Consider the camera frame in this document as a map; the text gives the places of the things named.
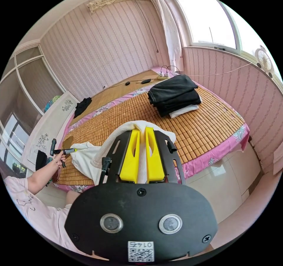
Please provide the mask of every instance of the hand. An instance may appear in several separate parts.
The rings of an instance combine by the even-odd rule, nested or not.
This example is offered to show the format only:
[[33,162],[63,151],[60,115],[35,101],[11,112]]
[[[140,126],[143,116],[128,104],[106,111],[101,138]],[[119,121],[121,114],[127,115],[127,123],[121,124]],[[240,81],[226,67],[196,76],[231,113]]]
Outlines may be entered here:
[[62,166],[62,162],[66,161],[65,155],[63,155],[63,150],[54,157],[54,160],[57,161],[60,166]]

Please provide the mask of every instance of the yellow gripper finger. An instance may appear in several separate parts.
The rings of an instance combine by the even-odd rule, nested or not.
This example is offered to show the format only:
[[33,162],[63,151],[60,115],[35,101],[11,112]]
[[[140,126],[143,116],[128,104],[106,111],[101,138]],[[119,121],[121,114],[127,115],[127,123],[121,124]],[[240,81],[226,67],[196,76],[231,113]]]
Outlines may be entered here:
[[145,143],[147,154],[147,182],[155,182],[164,180],[164,170],[155,139],[154,130],[151,127],[145,129]]
[[138,181],[139,173],[139,143],[140,131],[132,130],[129,145],[125,155],[124,163],[120,172],[122,181],[134,182]]

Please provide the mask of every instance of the white fan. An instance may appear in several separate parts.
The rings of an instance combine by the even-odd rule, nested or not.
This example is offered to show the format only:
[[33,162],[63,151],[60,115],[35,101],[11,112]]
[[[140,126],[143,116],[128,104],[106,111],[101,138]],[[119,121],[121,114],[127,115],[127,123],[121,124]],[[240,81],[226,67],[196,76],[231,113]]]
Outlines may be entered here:
[[270,78],[272,78],[274,68],[270,57],[266,53],[266,49],[260,45],[260,48],[256,49],[254,55],[257,59],[257,66],[265,71],[270,76]]

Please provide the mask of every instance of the qr code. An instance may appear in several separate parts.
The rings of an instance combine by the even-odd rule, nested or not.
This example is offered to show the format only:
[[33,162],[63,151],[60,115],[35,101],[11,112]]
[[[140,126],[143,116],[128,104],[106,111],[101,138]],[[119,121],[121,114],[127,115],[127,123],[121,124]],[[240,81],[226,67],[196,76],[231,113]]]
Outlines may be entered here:
[[129,262],[154,262],[153,242],[128,242]]
[[153,262],[153,249],[129,248],[129,262]]

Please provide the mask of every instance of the bamboo mat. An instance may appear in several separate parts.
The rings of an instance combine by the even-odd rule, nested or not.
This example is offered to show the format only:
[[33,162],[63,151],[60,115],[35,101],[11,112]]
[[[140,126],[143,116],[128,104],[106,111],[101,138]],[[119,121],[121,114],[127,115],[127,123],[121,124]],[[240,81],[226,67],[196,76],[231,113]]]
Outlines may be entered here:
[[[117,83],[114,85],[114,87],[109,87],[98,94],[94,95],[91,99],[91,104],[87,107],[87,109],[79,116],[77,116],[75,119],[73,119],[70,123],[70,126],[75,124],[77,121],[85,117],[86,115],[92,113],[93,111],[101,108],[102,106],[108,104],[109,102],[116,100],[126,94],[129,94],[131,92],[134,92],[137,89],[140,89],[142,87],[148,86],[152,83],[158,82],[160,80],[157,80],[158,74],[154,72],[153,70],[147,70],[142,73],[133,75],[129,78],[124,79],[123,81]],[[141,84],[137,83],[140,81],[135,80],[145,80],[145,79],[151,79],[151,83]],[[125,82],[130,81],[131,83],[129,85],[125,85]]]
[[[199,109],[180,115],[174,119],[161,118],[157,109],[149,104],[147,93],[137,95],[123,103],[111,107],[86,121],[66,135],[73,136],[72,144],[89,141],[101,146],[108,136],[120,125],[128,121],[145,120],[164,130],[176,134],[175,145],[181,162],[186,163],[213,149],[243,124],[243,120],[228,106],[203,88],[196,89],[202,98]],[[81,174],[66,160],[66,168],[61,170],[57,183],[66,185],[92,185],[93,181]]]

